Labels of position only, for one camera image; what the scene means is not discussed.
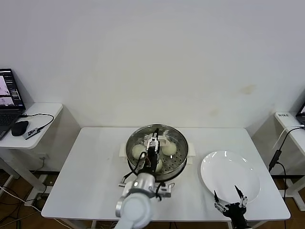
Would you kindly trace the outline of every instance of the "white side table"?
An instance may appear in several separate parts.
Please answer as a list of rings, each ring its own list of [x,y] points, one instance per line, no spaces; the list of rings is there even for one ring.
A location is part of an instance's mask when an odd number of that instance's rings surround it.
[[[295,118],[295,115],[296,113],[290,113],[290,112],[275,113],[276,119],[282,125],[283,128],[287,128],[294,125],[300,125],[298,120]],[[299,148],[299,150],[302,152],[302,154],[304,154],[305,156],[305,130],[304,129],[294,130],[290,132],[289,136],[296,144],[296,146]],[[286,197],[292,197],[295,200],[295,203],[299,207],[300,211],[305,211],[305,203],[299,194],[299,191],[305,188],[305,176],[303,176],[294,184],[290,179],[287,179],[287,186],[289,188],[286,190]],[[284,190],[280,190],[280,192],[281,195],[284,196]]]
[[[27,113],[28,115],[33,115],[37,113],[50,114],[53,115],[55,119],[62,110],[62,104],[34,103],[26,104],[26,108],[27,109],[25,113]],[[38,115],[34,117],[20,118],[18,121],[29,120],[30,124],[27,130],[30,131],[31,129],[45,125],[50,121],[50,119],[51,117],[49,116]],[[13,136],[11,135],[11,132],[9,132],[0,141],[0,166],[6,168],[6,171],[9,170],[9,174],[11,175],[8,181],[6,182],[6,186],[13,178],[18,178],[16,177],[16,173],[13,173],[12,170],[14,170],[15,172],[17,172],[17,174],[19,174],[33,186],[33,190],[28,196],[28,199],[35,199],[38,193],[42,193],[44,191],[45,193],[50,193],[52,187],[46,187],[43,184],[47,175],[41,175],[39,179],[37,179],[18,159],[18,155],[12,154],[8,149],[33,149],[39,143],[43,135],[47,132],[51,124],[47,125],[40,131],[40,133],[27,140],[25,140],[23,136]],[[29,201],[25,205],[29,206],[31,204],[32,202]]]

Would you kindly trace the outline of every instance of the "laptop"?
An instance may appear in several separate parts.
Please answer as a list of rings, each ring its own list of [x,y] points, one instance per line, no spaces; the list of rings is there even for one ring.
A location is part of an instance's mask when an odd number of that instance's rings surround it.
[[[24,111],[12,70],[0,69],[0,140]]]
[[[305,125],[305,103],[302,105],[295,117],[301,124]]]

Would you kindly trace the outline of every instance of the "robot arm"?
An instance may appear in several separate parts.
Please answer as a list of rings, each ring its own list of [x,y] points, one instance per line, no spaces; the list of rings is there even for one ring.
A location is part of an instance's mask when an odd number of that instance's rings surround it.
[[[244,213],[246,213],[247,211],[247,197],[244,197],[241,190],[239,190],[236,186],[235,188],[239,195],[240,202],[227,204],[224,206],[219,202],[218,196],[214,191],[215,208],[220,211],[224,216],[229,217],[231,219],[234,229],[249,229],[251,227],[248,226],[247,220],[244,218]]]
[[[125,184],[123,178],[121,187],[125,187],[123,195],[116,205],[115,214],[120,217],[116,229],[142,229],[152,219],[151,198],[171,197],[173,184],[155,183],[155,171],[159,161],[160,142],[158,129],[148,140],[145,162],[143,168],[138,171],[134,181]]]

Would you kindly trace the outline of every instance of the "sticker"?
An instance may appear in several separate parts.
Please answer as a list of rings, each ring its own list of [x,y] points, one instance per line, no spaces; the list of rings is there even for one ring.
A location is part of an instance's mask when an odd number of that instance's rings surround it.
[[[278,114],[279,117],[289,117],[288,114]]]

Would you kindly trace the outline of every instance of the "laptop keyboard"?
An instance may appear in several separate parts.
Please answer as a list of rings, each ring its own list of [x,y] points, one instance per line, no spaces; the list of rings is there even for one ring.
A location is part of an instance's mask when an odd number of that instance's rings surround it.
[[[0,114],[0,125],[10,125],[16,118],[16,114]]]

